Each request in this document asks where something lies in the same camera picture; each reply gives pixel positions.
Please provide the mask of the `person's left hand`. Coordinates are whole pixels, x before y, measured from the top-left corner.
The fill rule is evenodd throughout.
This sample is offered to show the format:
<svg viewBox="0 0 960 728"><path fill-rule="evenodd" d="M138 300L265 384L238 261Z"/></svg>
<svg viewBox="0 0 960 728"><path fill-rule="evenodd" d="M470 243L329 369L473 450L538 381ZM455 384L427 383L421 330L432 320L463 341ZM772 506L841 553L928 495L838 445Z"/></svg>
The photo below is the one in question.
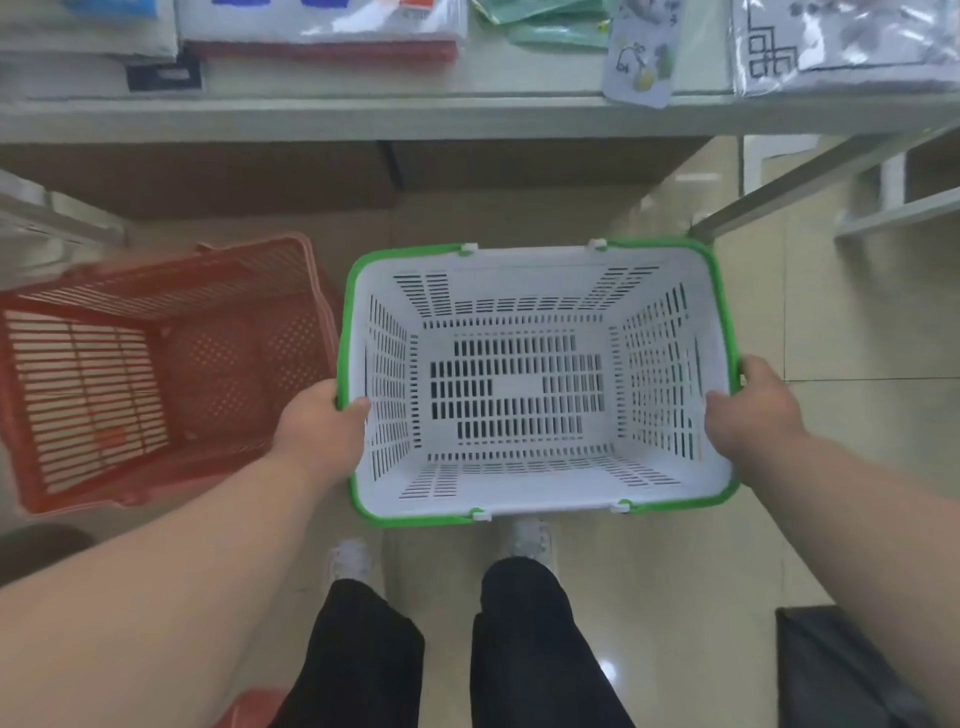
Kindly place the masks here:
<svg viewBox="0 0 960 728"><path fill-rule="evenodd" d="M365 428L339 428L334 379L321 381L297 394L283 410L274 433L269 459L285 472L325 493L347 480L365 448Z"/></svg>

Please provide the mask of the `white basket with green rim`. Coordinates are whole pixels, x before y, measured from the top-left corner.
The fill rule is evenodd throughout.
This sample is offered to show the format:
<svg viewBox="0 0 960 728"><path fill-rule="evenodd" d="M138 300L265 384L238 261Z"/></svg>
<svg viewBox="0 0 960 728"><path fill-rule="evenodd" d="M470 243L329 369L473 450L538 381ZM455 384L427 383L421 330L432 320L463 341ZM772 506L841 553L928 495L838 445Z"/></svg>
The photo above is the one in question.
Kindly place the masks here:
<svg viewBox="0 0 960 728"><path fill-rule="evenodd" d="M725 503L706 394L738 392L714 249L688 238L360 257L338 388L369 399L358 513L382 528Z"/></svg>

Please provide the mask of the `person's left forearm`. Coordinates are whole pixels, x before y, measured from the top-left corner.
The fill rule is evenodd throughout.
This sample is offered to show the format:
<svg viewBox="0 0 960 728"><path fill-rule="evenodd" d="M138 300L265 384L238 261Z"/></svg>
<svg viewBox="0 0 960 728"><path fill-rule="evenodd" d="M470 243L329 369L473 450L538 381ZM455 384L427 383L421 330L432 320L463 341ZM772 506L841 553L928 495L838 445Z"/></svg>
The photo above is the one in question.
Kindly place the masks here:
<svg viewBox="0 0 960 728"><path fill-rule="evenodd" d="M348 459L277 447L0 588L0 728L209 728Z"/></svg>

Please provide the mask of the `person's left white shoe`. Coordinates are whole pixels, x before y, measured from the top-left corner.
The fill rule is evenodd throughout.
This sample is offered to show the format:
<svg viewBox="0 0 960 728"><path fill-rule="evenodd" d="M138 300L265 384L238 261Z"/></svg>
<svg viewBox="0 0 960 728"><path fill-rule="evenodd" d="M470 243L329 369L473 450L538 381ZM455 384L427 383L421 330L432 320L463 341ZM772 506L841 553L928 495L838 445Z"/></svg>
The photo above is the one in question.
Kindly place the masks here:
<svg viewBox="0 0 960 728"><path fill-rule="evenodd" d="M326 596L363 594L385 597L378 562L366 540L340 541L329 552L326 568Z"/></svg>

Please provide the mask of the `person's white shoe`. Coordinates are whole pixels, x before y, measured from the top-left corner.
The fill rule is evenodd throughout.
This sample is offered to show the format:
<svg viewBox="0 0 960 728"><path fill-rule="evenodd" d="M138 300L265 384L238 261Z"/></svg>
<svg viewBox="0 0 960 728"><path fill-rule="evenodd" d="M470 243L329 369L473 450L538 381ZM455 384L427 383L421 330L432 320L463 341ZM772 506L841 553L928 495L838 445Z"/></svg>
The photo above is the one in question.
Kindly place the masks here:
<svg viewBox="0 0 960 728"><path fill-rule="evenodd" d="M500 528L497 556L535 561L558 577L558 559L551 523L540 516L511 516Z"/></svg>
<svg viewBox="0 0 960 728"><path fill-rule="evenodd" d="M378 562L366 540L340 541L329 552L326 568L326 596L363 594L385 597Z"/></svg>

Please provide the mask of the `red plastic basket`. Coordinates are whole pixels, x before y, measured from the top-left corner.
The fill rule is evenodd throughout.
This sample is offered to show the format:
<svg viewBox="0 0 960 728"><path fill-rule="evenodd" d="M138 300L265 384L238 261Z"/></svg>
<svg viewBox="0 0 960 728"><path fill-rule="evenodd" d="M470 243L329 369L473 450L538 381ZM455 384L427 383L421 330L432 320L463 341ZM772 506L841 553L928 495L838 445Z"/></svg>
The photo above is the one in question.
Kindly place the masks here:
<svg viewBox="0 0 960 728"><path fill-rule="evenodd" d="M334 379L342 298L275 235L0 293L0 443L30 516L147 504L232 475Z"/></svg>

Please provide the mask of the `person's left leg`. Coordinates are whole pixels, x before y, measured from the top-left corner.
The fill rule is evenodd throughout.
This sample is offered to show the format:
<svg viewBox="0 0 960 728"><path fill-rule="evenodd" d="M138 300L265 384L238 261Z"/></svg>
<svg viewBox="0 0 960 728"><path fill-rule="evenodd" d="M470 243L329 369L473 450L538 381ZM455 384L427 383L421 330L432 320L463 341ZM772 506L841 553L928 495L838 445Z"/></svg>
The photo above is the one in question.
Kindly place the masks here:
<svg viewBox="0 0 960 728"><path fill-rule="evenodd" d="M270 728L418 728L426 643L356 579L332 582Z"/></svg>

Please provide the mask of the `person's leg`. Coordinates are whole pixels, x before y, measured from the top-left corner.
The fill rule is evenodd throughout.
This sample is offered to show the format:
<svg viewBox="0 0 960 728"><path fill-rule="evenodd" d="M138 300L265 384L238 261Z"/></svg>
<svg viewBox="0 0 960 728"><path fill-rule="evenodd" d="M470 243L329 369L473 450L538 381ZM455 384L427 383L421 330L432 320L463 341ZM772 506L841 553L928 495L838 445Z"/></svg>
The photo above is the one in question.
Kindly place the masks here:
<svg viewBox="0 0 960 728"><path fill-rule="evenodd" d="M528 557L483 576L470 703L473 728L635 728L558 578Z"/></svg>
<svg viewBox="0 0 960 728"><path fill-rule="evenodd" d="M426 643L356 579L332 582L270 728L418 728Z"/></svg>

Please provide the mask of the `person's right leg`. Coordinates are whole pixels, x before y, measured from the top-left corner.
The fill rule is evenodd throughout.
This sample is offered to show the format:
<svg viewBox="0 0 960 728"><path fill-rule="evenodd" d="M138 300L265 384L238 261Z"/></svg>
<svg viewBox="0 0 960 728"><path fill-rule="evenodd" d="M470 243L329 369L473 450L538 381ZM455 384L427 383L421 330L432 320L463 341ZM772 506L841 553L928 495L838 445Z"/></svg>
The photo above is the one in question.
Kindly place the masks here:
<svg viewBox="0 0 960 728"><path fill-rule="evenodd" d="M558 578L528 557L483 576L470 703L473 728L635 728Z"/></svg>

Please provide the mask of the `red object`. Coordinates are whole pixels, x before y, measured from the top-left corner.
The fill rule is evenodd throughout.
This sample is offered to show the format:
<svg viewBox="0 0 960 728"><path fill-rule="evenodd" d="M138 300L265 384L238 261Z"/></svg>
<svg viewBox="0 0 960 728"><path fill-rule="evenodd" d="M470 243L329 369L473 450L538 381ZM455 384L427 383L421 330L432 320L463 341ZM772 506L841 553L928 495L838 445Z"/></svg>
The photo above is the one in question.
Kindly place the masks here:
<svg viewBox="0 0 960 728"><path fill-rule="evenodd" d="M270 728L289 690L252 687L237 695L211 728Z"/></svg>

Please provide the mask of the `black label holder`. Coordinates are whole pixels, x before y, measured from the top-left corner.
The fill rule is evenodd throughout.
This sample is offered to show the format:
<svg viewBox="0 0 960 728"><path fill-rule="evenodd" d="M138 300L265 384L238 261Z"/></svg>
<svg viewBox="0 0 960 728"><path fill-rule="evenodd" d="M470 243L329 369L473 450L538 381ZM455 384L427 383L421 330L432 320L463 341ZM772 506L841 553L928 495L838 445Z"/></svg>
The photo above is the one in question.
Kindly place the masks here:
<svg viewBox="0 0 960 728"><path fill-rule="evenodd" d="M132 94L162 94L201 91L202 64L190 55L159 63L125 65L126 88Z"/></svg>

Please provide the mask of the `white packet with black pattern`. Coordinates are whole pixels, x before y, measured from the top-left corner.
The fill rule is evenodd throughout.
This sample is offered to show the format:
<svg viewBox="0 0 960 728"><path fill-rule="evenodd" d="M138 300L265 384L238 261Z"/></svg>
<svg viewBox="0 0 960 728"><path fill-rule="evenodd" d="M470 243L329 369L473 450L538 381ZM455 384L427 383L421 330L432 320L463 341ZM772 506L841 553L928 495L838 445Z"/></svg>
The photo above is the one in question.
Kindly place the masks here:
<svg viewBox="0 0 960 728"><path fill-rule="evenodd" d="M960 89L960 0L730 0L736 92Z"/></svg>

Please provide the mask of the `white packet with blue print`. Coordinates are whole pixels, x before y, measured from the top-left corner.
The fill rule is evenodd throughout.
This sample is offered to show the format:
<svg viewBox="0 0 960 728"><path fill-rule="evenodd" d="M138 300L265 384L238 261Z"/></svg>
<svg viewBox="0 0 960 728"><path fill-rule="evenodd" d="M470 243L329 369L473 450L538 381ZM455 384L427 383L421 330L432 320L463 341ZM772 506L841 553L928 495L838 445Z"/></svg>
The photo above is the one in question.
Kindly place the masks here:
<svg viewBox="0 0 960 728"><path fill-rule="evenodd" d="M466 39L467 0L174 0L190 43L407 43Z"/></svg>

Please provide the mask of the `green packaged item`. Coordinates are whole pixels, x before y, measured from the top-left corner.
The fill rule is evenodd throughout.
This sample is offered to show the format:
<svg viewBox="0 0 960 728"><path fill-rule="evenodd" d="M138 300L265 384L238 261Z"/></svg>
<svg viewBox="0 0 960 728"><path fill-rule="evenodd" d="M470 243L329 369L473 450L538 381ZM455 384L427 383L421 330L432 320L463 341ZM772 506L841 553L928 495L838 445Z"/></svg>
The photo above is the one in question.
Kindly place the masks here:
<svg viewBox="0 0 960 728"><path fill-rule="evenodd" d="M606 51L618 0L468 0L511 44Z"/></svg>

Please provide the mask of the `white shelf frame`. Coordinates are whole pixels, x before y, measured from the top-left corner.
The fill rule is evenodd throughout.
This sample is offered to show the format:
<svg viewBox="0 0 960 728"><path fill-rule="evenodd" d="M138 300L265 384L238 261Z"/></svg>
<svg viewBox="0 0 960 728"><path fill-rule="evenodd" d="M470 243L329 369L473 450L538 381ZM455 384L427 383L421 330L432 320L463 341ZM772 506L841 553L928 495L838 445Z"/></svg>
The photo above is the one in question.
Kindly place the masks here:
<svg viewBox="0 0 960 728"><path fill-rule="evenodd" d="M838 242L960 215L960 129L919 143L867 173L870 195L838 221Z"/></svg>

